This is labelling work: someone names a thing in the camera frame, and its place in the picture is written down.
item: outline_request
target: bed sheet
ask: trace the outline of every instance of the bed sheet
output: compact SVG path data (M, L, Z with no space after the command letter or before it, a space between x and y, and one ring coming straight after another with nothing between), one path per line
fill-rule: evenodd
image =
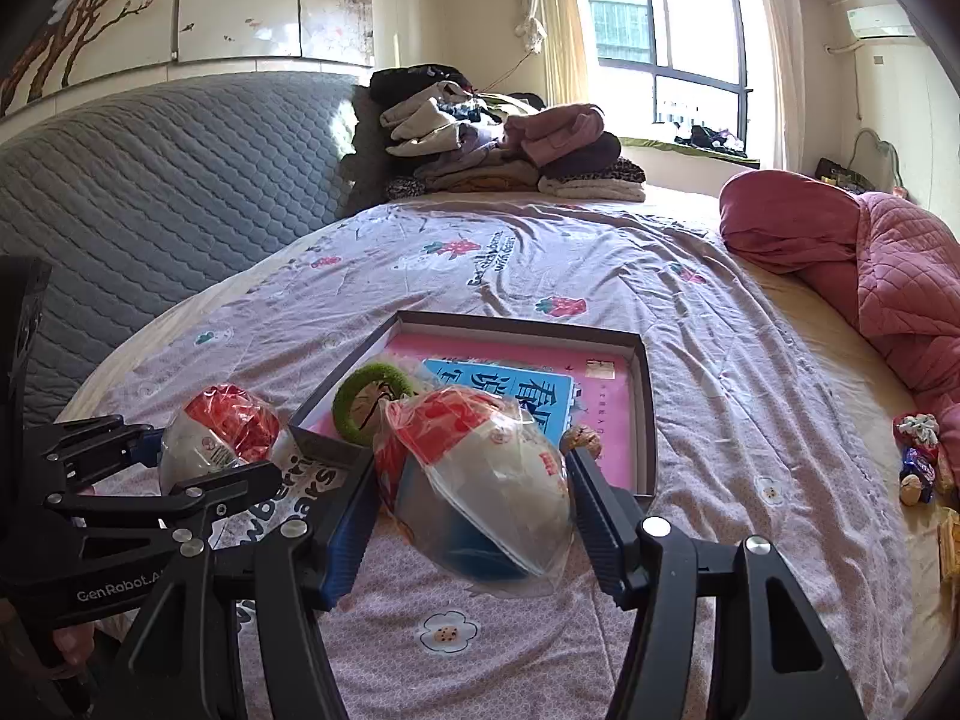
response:
M436 196L450 201L451 196ZM482 200L476 194L472 200ZM502 199L493 196L491 201ZM525 199L544 205L541 194L514 196L515 202ZM719 221L717 201L713 197L648 188L645 204L635 203L569 203L607 215L659 215L675 218L690 225L714 231ZM167 346L174 338L200 322L220 306L240 298L282 266L296 261L302 252L314 245L323 230L306 236L291 247L268 258L253 269L227 279L200 295L190 298L141 330L110 356L71 401L61 418L81 418L99 413L104 393L117 386L124 376L152 354ZM795 279L767 274L741 263L762 289L793 324L808 345L830 388L839 396L861 435L874 461L884 489L896 501L896 474L899 458L890 433L890 419L909 410L912 401L896 377L877 353L853 331L832 308L809 288ZM914 509L904 513L907 529L907 554L913 581L914 622L909 662L907 705L919 696L949 649L950 597L941 591L937 566L936 523L939 512Z

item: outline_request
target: green cloth on window sill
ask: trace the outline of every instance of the green cloth on window sill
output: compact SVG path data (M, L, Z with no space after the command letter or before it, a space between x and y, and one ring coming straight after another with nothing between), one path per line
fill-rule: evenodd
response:
M664 143L664 141L649 141L644 138L620 138L621 146L639 146L640 148L659 148L660 151L675 151L680 154L687 154L691 157L709 157L710 159L719 159L721 162L733 162L734 165L743 165L752 167L754 170L760 169L760 160L744 159L732 154L724 154L720 151L710 151L708 148L698 148L697 146L681 146L679 143Z

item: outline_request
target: window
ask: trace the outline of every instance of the window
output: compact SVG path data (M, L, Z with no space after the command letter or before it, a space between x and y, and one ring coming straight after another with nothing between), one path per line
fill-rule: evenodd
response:
M608 126L727 129L746 143L747 67L740 0L588 0Z

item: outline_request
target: air conditioner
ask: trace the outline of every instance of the air conditioner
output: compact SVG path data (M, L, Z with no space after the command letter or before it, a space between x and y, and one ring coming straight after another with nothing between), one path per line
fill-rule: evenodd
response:
M899 5L869 5L847 11L850 30L857 39L916 37L910 18Z

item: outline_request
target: clear plastic bag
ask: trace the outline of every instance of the clear plastic bag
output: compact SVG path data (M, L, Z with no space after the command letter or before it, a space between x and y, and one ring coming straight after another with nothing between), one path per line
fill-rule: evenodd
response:
M209 386L184 406L160 440L160 492L176 483L270 457L274 411L234 384Z
M517 400L440 386L379 408L381 493L408 541L494 595L556 589L573 538L566 469Z

